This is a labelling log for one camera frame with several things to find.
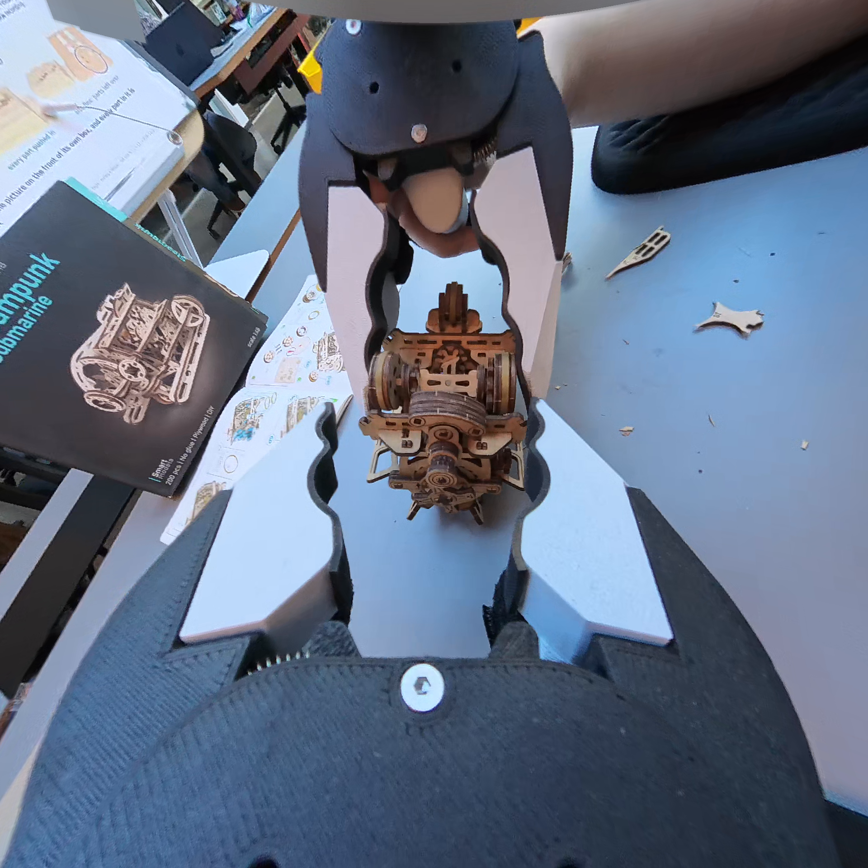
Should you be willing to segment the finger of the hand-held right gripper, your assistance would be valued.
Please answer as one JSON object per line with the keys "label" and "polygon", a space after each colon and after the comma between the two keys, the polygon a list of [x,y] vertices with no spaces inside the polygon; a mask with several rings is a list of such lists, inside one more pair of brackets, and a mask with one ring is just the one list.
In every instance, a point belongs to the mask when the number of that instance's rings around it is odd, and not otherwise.
{"label": "finger of the hand-held right gripper", "polygon": [[376,179],[359,171],[356,182],[329,188],[324,288],[353,396],[363,400],[370,363],[396,327],[413,254],[396,218],[372,198]]}
{"label": "finger of the hand-held right gripper", "polygon": [[480,247],[498,266],[503,315],[515,338],[526,396],[546,398],[552,374],[561,260],[550,237],[531,149],[496,160],[473,197]]}

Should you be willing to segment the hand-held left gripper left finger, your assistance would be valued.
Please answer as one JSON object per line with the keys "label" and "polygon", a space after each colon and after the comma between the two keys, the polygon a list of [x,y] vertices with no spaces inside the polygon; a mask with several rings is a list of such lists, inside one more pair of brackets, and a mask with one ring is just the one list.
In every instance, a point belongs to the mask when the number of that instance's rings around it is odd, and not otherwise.
{"label": "hand-held left gripper left finger", "polygon": [[350,621],[353,583],[340,520],[334,405],[316,405],[233,485],[179,631],[187,645],[262,634],[295,653],[320,624]]}

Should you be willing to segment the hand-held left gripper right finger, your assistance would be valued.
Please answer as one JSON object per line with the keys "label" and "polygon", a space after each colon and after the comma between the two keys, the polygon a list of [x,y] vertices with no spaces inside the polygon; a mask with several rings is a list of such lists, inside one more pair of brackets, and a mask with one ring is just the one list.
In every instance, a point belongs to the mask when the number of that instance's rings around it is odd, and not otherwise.
{"label": "hand-held left gripper right finger", "polygon": [[665,646],[673,638],[624,480],[550,407],[537,450],[548,471],[523,520],[520,610],[541,657],[574,663],[595,634]]}

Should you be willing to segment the wooden mechanical model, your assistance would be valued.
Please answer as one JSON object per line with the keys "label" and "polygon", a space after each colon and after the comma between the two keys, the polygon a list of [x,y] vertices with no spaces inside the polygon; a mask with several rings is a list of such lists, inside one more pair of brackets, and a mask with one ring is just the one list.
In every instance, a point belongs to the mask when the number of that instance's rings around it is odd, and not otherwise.
{"label": "wooden mechanical model", "polygon": [[408,520],[439,508],[483,525],[485,496],[525,488],[517,395],[512,331],[484,332],[462,285],[450,282],[425,331],[394,330],[370,364],[359,420],[375,442],[367,482],[409,493]]}

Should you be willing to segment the person's right forearm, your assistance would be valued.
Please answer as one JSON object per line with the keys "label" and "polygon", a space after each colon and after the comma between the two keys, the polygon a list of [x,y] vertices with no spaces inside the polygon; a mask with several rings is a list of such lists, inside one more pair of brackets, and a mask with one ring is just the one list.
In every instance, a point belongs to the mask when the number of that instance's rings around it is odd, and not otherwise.
{"label": "person's right forearm", "polygon": [[866,34],[865,1],[646,1],[547,16],[572,127],[673,114],[759,88]]}

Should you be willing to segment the black model kit box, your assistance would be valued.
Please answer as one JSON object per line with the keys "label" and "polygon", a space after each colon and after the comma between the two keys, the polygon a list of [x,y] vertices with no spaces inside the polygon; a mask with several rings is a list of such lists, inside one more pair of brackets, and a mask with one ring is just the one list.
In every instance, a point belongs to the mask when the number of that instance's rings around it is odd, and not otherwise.
{"label": "black model kit box", "polygon": [[1,255],[2,446],[173,496],[266,317],[63,181]]}

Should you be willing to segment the person's right hand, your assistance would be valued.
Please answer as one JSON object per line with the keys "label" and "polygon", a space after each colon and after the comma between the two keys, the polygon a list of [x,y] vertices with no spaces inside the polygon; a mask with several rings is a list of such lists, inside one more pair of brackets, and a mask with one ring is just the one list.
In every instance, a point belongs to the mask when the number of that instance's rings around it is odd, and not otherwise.
{"label": "person's right hand", "polygon": [[407,233],[410,241],[440,258],[455,258],[479,249],[470,223],[465,221],[461,227],[450,233],[435,233],[421,223],[402,191],[396,191],[388,209]]}

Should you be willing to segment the pointed slotted wooden offcut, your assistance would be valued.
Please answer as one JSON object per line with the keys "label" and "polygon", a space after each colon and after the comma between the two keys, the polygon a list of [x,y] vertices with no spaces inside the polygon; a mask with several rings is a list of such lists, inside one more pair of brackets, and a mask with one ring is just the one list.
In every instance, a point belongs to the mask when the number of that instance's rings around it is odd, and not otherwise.
{"label": "pointed slotted wooden offcut", "polygon": [[622,261],[605,276],[605,280],[609,280],[616,274],[626,271],[629,268],[650,261],[670,243],[671,238],[671,233],[667,232],[664,226],[659,226],[655,232],[651,233],[641,244],[638,244],[624,259],[622,259]]}

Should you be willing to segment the white instruction booklet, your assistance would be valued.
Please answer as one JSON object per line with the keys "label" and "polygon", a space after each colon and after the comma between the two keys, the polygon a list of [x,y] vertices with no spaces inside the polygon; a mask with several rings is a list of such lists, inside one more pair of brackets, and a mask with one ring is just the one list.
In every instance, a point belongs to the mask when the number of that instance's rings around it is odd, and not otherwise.
{"label": "white instruction booklet", "polygon": [[309,275],[212,427],[201,461],[160,536],[171,543],[318,404],[338,418],[352,398],[325,294]]}

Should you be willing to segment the brown wooden table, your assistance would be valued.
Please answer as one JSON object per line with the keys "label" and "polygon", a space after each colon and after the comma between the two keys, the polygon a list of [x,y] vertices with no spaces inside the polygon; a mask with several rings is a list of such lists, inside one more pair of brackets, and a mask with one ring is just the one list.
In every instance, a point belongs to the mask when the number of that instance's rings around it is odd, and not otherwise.
{"label": "brown wooden table", "polygon": [[286,55],[295,41],[310,48],[312,16],[291,9],[276,9],[230,38],[224,50],[189,85],[205,100],[215,90],[236,89],[251,95]]}

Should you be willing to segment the black office chair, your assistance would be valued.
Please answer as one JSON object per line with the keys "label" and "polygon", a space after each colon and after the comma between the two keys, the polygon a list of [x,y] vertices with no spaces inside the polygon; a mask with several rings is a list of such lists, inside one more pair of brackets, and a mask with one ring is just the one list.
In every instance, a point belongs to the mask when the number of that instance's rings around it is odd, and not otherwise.
{"label": "black office chair", "polygon": [[216,198],[217,204],[207,229],[213,238],[217,238],[213,226],[220,215],[225,213],[238,218],[245,209],[240,192],[253,198],[262,179],[255,171],[257,142],[253,133],[211,110],[206,110],[202,119],[205,140],[198,158],[198,180],[195,183]]}

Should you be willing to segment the star-shaped wooden offcut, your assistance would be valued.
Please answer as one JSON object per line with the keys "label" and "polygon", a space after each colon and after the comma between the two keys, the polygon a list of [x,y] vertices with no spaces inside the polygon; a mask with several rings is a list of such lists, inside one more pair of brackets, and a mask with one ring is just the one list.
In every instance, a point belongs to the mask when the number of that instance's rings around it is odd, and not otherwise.
{"label": "star-shaped wooden offcut", "polygon": [[694,331],[724,327],[736,331],[744,339],[763,327],[765,314],[758,309],[734,310],[720,301],[712,304],[711,314],[694,326]]}

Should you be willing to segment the black block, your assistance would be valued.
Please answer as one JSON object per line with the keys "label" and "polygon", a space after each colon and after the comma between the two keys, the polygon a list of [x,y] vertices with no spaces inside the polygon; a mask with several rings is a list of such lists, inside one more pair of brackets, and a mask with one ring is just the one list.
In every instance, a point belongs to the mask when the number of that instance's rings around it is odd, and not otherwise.
{"label": "black block", "polygon": [[2,503],[39,515],[2,569],[1,689],[11,700],[46,659],[61,615],[80,598],[92,565],[106,554],[113,528],[138,491],[126,484],[66,471],[14,450],[2,450],[2,470],[55,484],[50,495],[2,483]]}

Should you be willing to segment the black laptop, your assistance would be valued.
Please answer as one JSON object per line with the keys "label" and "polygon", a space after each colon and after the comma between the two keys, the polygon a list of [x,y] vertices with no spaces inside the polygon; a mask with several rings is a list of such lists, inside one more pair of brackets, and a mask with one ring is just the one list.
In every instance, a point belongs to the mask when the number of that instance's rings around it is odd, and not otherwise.
{"label": "black laptop", "polygon": [[212,49],[221,46],[224,39],[222,28],[194,3],[180,1],[146,36],[144,49],[176,78],[190,85],[211,65]]}

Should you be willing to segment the black foam pad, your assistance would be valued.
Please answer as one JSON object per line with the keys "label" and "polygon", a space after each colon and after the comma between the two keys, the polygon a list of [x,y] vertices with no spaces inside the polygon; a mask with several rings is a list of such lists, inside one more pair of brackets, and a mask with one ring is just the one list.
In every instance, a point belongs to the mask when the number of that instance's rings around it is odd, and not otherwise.
{"label": "black foam pad", "polygon": [[867,145],[867,37],[755,90],[677,114],[598,128],[593,183],[654,193],[835,156]]}

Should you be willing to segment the white instruction poster board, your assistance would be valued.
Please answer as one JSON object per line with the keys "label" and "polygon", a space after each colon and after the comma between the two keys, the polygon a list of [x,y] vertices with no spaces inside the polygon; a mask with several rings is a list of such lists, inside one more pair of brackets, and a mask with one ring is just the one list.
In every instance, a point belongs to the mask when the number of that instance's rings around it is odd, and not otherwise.
{"label": "white instruction poster board", "polygon": [[69,178],[131,212],[179,161],[193,100],[124,42],[3,1],[1,61],[2,233]]}

